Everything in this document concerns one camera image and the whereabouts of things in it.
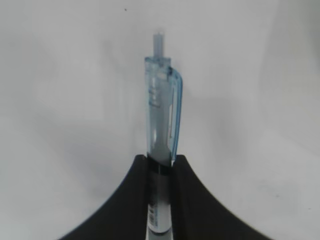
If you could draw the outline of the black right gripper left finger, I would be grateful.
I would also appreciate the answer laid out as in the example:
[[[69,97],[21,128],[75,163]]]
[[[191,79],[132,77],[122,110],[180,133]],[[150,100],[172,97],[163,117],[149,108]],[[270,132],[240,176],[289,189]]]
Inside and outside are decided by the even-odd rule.
[[[144,240],[148,219],[148,160],[140,154],[113,195],[63,240]]]

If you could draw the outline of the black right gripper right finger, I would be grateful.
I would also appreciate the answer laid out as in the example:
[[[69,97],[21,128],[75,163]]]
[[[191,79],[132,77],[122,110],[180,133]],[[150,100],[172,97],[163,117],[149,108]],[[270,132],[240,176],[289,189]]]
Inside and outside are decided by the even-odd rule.
[[[203,185],[184,155],[171,168],[171,217],[175,240],[267,240]]]

